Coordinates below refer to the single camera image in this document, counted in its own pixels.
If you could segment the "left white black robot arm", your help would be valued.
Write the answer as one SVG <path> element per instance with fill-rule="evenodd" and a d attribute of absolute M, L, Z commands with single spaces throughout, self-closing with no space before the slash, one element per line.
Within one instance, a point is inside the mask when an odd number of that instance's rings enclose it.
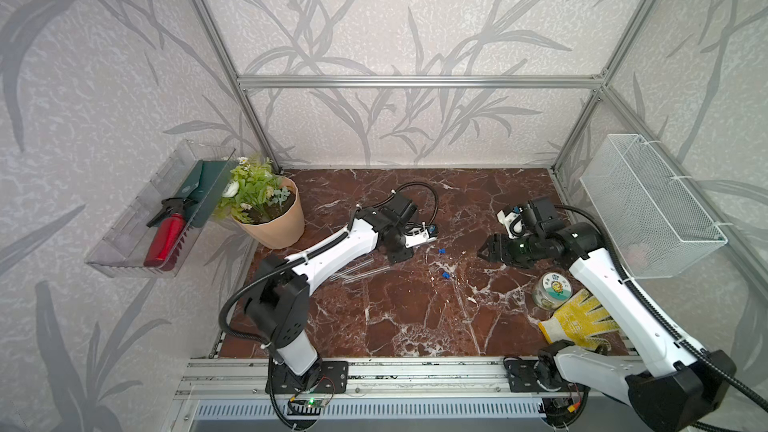
<path fill-rule="evenodd" d="M 416 205 L 399 192 L 377 206 L 358 208 L 344 228 L 285 258 L 269 256 L 257 277 L 230 296 L 218 325 L 225 334 L 259 343 L 277 364 L 302 380 L 313 379 L 321 358 L 306 331 L 312 295 L 333 274 L 379 249 L 397 264 L 435 239 L 435 227 L 414 222 Z"/>

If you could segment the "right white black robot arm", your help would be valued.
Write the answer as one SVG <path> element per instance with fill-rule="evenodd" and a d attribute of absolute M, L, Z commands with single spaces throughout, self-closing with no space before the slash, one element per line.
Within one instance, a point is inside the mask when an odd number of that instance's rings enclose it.
<path fill-rule="evenodd" d="M 504 231 L 486 239 L 479 257 L 516 268 L 553 260 L 598 301 L 636 353 L 603 355 L 559 325 L 538 353 L 538 380 L 546 388 L 573 383 L 596 390 L 630 406 L 653 431 L 707 429 L 703 418 L 733 386 L 734 362 L 721 350 L 706 350 L 646 294 L 593 216 L 583 212 L 582 221 L 568 225 L 563 209 L 547 197 L 503 208 L 497 219 Z"/>

